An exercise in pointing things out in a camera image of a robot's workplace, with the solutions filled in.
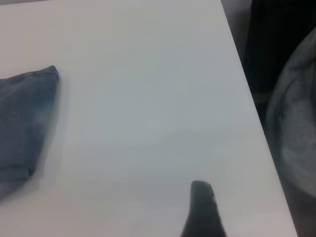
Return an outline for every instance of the black object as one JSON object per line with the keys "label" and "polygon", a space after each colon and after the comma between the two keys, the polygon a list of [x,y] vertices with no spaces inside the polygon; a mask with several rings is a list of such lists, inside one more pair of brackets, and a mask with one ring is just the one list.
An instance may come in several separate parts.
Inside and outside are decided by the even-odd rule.
{"label": "black object", "polygon": [[[315,0],[252,0],[243,60],[252,94],[272,92],[285,63],[315,27]],[[267,102],[256,107],[263,122]]]}
{"label": "black object", "polygon": [[207,182],[191,184],[190,212],[181,237],[226,237],[214,192]]}
{"label": "black object", "polygon": [[0,79],[0,198],[35,172],[58,81],[54,66]]}

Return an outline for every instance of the gray fabric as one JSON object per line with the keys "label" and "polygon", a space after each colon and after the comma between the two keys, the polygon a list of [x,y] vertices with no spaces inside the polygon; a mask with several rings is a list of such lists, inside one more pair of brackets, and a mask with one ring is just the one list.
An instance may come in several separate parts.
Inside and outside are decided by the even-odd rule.
{"label": "gray fabric", "polygon": [[280,74],[265,129],[280,174],[316,197],[316,29]]}

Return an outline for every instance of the denim fabric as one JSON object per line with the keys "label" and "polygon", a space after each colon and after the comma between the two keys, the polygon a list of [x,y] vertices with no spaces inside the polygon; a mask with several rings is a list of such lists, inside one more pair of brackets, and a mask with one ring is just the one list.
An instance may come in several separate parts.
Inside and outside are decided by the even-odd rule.
{"label": "denim fabric", "polygon": [[0,198],[36,169],[58,81],[54,66],[0,79]]}

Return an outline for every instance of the white table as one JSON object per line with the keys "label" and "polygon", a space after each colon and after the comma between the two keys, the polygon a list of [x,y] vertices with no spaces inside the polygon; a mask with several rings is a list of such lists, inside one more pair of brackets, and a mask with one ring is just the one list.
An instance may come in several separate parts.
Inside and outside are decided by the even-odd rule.
{"label": "white table", "polygon": [[209,182],[228,237],[296,232],[219,0],[0,6],[0,78],[55,65],[39,170],[1,237],[178,237]]}

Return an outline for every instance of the white tabletop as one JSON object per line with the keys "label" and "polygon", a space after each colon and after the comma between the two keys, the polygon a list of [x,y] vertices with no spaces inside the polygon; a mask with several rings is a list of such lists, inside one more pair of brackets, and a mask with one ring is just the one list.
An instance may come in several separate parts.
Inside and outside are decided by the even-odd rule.
{"label": "white tabletop", "polygon": [[55,65],[38,172],[1,237],[178,237],[209,182],[228,237],[296,232],[219,0],[0,6],[0,77]]}

